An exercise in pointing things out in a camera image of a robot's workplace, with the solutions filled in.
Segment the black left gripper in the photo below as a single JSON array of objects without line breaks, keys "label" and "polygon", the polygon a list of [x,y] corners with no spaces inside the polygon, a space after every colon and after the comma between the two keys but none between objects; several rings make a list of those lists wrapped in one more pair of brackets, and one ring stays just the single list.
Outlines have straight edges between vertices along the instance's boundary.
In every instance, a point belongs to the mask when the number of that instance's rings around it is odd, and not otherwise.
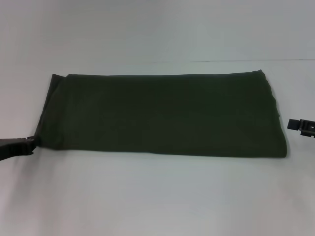
[{"label": "black left gripper", "polygon": [[0,140],[0,160],[5,160],[17,155],[32,155],[37,147],[36,136],[24,138],[19,143],[19,139]]}]

